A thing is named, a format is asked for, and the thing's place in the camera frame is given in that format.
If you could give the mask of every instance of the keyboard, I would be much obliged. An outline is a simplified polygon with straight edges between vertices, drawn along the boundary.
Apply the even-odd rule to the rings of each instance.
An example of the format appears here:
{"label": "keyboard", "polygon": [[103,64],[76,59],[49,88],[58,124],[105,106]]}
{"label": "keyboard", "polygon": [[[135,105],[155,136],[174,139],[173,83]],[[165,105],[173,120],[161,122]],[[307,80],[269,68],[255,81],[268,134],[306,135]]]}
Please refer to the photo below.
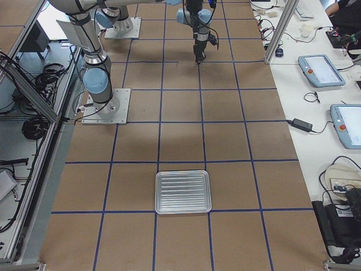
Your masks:
{"label": "keyboard", "polygon": [[301,21],[312,20],[315,17],[315,15],[307,8],[302,0],[298,2],[294,13]]}

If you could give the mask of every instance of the power adapter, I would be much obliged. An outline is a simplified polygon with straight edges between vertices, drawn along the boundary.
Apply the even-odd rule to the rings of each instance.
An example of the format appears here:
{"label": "power adapter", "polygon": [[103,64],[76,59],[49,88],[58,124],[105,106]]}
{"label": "power adapter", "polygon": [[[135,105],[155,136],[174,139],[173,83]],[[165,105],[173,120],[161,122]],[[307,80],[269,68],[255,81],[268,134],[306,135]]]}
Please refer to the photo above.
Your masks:
{"label": "power adapter", "polygon": [[312,131],[312,124],[307,123],[307,122],[302,121],[302,120],[299,120],[299,119],[287,120],[287,123],[289,125],[291,125],[292,127],[303,130],[303,131],[305,131],[307,133]]}

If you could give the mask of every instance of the floor tile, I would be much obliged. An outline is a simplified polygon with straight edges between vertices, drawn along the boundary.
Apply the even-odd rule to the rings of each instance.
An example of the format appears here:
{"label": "floor tile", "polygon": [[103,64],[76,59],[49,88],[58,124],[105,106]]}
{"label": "floor tile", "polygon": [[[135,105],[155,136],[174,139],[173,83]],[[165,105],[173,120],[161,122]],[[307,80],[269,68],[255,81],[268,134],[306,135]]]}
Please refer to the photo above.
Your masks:
{"label": "floor tile", "polygon": [[[226,21],[219,19],[219,20],[212,20],[210,23],[210,27],[217,31],[219,38],[228,38],[227,28],[226,28]],[[211,34],[217,36],[214,31],[211,31]],[[228,44],[227,41],[222,41],[219,46],[223,46]]]}
{"label": "floor tile", "polygon": [[204,124],[208,161],[249,159],[243,123]]}
{"label": "floor tile", "polygon": [[194,70],[198,70],[193,54],[193,44],[194,40],[166,40],[164,46],[165,61],[190,62]]}
{"label": "floor tile", "polygon": [[227,20],[230,38],[261,39],[256,20]]}
{"label": "floor tile", "polygon": [[167,20],[176,20],[177,19],[177,12],[179,9],[182,9],[182,4],[179,5],[166,5],[166,19]]}
{"label": "floor tile", "polygon": [[206,214],[158,216],[157,271],[211,270]]}
{"label": "floor tile", "polygon": [[284,120],[277,90],[245,90],[241,92],[247,120]]}
{"label": "floor tile", "polygon": [[107,210],[154,210],[156,173],[156,164],[113,164]]}
{"label": "floor tile", "polygon": [[129,61],[161,62],[163,60],[163,41],[135,40],[131,43]]}
{"label": "floor tile", "polygon": [[201,124],[162,124],[160,142],[161,161],[204,161]]}
{"label": "floor tile", "polygon": [[23,0],[0,1],[0,26],[3,25],[26,25],[40,0],[27,0],[24,6]]}
{"label": "floor tile", "polygon": [[313,211],[265,212],[274,269],[323,270],[328,260]]}
{"label": "floor tile", "polygon": [[138,5],[137,17],[142,19],[162,19],[165,18],[164,3],[144,3]]}
{"label": "floor tile", "polygon": [[115,125],[75,126],[67,161],[110,161]]}
{"label": "floor tile", "polygon": [[159,171],[196,171],[204,170],[204,163],[195,164],[178,164],[178,163],[161,163],[159,165]]}
{"label": "floor tile", "polygon": [[164,91],[162,121],[201,121],[199,91]]}
{"label": "floor tile", "polygon": [[160,89],[162,63],[129,63],[125,87],[132,89]]}
{"label": "floor tile", "polygon": [[23,30],[23,27],[0,27],[1,51],[8,54]]}
{"label": "floor tile", "polygon": [[134,90],[131,92],[128,121],[159,121],[159,110],[159,90]]}
{"label": "floor tile", "polygon": [[163,89],[198,88],[198,67],[194,63],[194,60],[177,63],[164,63]]}
{"label": "floor tile", "polygon": [[126,62],[129,54],[130,40],[109,40],[102,35],[102,45],[111,61]]}
{"label": "floor tile", "polygon": [[296,159],[287,123],[248,123],[253,159]]}
{"label": "floor tile", "polygon": [[193,30],[188,25],[168,20],[165,22],[165,38],[193,39]]}
{"label": "floor tile", "polygon": [[262,60],[266,51],[260,40],[231,40],[235,61]]}
{"label": "floor tile", "polygon": [[236,63],[237,77],[241,89],[275,88],[269,65],[264,62]]}
{"label": "floor tile", "polygon": [[153,239],[153,213],[105,215],[96,270],[152,270]]}
{"label": "floor tile", "polygon": [[113,88],[123,88],[125,67],[125,63],[112,63],[111,80]]}
{"label": "floor tile", "polygon": [[101,216],[52,215],[39,256],[46,270],[92,270]]}
{"label": "floor tile", "polygon": [[226,19],[254,19],[250,3],[223,3]]}
{"label": "floor tile", "polygon": [[158,123],[128,123],[119,127],[114,161],[157,161]]}
{"label": "floor tile", "polygon": [[270,270],[259,212],[212,213],[211,222],[215,270]]}
{"label": "floor tile", "polygon": [[252,165],[208,163],[212,209],[258,209]]}
{"label": "floor tile", "polygon": [[221,44],[217,50],[217,46],[212,46],[208,44],[207,48],[204,50],[206,59],[205,61],[219,61],[219,62],[230,62],[232,61],[232,54],[230,44],[227,40],[221,40]]}
{"label": "floor tile", "polygon": [[218,2],[217,8],[215,9],[213,18],[214,19],[224,19],[224,11],[223,11],[223,5],[220,5],[221,3]]}
{"label": "floor tile", "polygon": [[199,70],[201,73],[202,89],[237,88],[235,71],[232,63],[202,63]]}
{"label": "floor tile", "polygon": [[101,211],[109,164],[66,164],[53,206],[54,211]]}
{"label": "floor tile", "polygon": [[237,90],[203,90],[202,105],[205,121],[243,120]]}
{"label": "floor tile", "polygon": [[163,38],[164,21],[143,20],[140,25],[139,38]]}
{"label": "floor tile", "polygon": [[127,5],[126,7],[128,9],[129,17],[134,18],[138,5]]}
{"label": "floor tile", "polygon": [[312,208],[300,164],[256,162],[257,183],[262,208]]}

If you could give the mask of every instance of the robotic arm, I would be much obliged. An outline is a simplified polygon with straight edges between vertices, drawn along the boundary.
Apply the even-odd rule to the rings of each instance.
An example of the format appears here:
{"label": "robotic arm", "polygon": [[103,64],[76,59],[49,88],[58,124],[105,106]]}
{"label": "robotic arm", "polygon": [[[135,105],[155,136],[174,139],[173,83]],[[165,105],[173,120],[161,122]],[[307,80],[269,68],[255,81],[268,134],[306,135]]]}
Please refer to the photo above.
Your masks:
{"label": "robotic arm", "polygon": [[[210,7],[215,9],[217,0],[209,0]],[[193,52],[196,57],[195,62],[199,65],[206,58],[204,50],[207,43],[218,45],[214,35],[210,34],[209,26],[212,19],[212,13],[209,10],[202,9],[202,0],[186,0],[186,11],[180,8],[177,13],[177,21],[189,25],[193,30]]]}
{"label": "robotic arm", "polygon": [[[120,100],[112,90],[110,80],[111,61],[107,53],[102,49],[89,11],[99,8],[96,18],[105,28],[116,29],[116,26],[122,25],[131,28],[133,25],[119,24],[119,21],[125,21],[128,18],[127,5],[161,1],[163,0],[49,0],[55,8],[69,16],[79,38],[85,53],[85,69],[81,76],[85,88],[93,99],[94,110],[98,116],[109,119],[116,114],[120,107]],[[182,0],[165,1],[177,5]],[[216,0],[209,1],[210,6],[215,8]],[[211,42],[212,45],[217,44],[215,37],[209,31],[212,14],[209,10],[202,9],[202,4],[202,0],[186,0],[187,11],[183,7],[177,13],[178,21],[191,26],[193,29],[195,39],[193,51],[197,64],[200,64],[205,59],[204,50],[206,44],[208,42]]]}

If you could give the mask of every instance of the white table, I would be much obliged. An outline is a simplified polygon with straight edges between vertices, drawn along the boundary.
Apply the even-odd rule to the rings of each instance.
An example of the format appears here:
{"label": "white table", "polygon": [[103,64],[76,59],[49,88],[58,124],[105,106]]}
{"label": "white table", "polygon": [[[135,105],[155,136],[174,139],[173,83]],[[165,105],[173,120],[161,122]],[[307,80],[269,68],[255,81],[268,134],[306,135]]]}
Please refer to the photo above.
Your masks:
{"label": "white table", "polygon": [[[315,15],[314,20],[300,21],[294,14],[287,26],[286,32],[297,40],[310,40],[301,37],[303,24],[317,27],[331,26],[328,16],[324,12],[322,5],[316,0],[300,0]],[[276,5],[276,0],[271,2],[255,2],[259,7],[270,7]],[[284,6],[284,0],[278,0],[279,6]],[[276,11],[276,18],[269,18],[262,15],[263,19],[269,19],[276,27],[283,11],[283,7],[273,8],[266,12]],[[268,22],[264,22],[263,27],[269,27]],[[345,68],[352,65],[348,56],[344,56],[341,49],[334,49],[327,36],[327,29],[317,32],[315,39],[310,43],[296,42],[287,35],[283,35],[281,48],[284,50],[283,58],[273,57],[270,67],[277,86],[283,110],[287,119],[298,118],[313,124],[313,129],[321,131],[326,122],[331,120],[329,108],[332,104],[354,103],[361,104],[361,90],[355,85],[356,80],[361,80],[361,67],[356,66],[342,72],[346,85],[335,88],[315,88],[303,75],[298,65],[300,55],[327,55],[336,68]],[[319,103],[309,103],[303,99],[306,93],[317,91]],[[338,136],[332,124],[328,124],[322,134],[311,134],[298,130],[290,126],[290,133],[297,152],[298,159],[305,178],[307,189],[311,200],[321,200],[323,189],[318,182],[319,174],[325,170],[329,164],[339,155],[345,155],[354,159],[361,165],[361,150],[347,150],[338,140]]]}

